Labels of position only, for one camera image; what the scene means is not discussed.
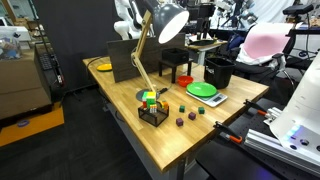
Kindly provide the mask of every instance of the kitchen scale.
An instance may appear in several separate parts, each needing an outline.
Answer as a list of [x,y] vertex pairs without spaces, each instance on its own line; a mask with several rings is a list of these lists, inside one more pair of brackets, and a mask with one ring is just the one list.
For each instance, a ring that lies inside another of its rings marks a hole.
[[228,98],[228,96],[219,93],[214,86],[205,82],[189,84],[186,93],[210,107],[215,107]]

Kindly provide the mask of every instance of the desk lamp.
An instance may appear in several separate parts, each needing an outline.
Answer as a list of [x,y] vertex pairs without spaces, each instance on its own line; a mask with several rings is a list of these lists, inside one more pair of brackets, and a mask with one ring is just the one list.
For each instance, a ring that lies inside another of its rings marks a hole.
[[160,44],[171,40],[183,26],[187,23],[189,12],[177,4],[160,4],[157,0],[144,0],[147,11],[142,21],[142,32],[136,50],[131,54],[131,58],[138,68],[142,78],[152,92],[156,92],[145,69],[143,68],[140,57],[153,20],[153,30]]

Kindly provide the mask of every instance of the black bin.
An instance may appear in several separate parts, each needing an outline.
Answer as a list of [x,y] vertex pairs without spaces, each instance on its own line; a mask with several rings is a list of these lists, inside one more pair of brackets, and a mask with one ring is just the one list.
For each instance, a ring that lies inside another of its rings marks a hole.
[[204,80],[217,89],[226,88],[229,85],[235,64],[223,58],[206,58]]

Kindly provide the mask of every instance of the white robot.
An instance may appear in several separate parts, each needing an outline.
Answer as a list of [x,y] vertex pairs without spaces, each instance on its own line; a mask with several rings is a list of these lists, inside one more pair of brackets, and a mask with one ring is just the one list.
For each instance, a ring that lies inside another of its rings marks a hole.
[[130,0],[114,0],[118,16],[123,21],[114,23],[115,31],[120,34],[123,40],[138,39],[141,34],[142,17],[139,13],[135,1]]

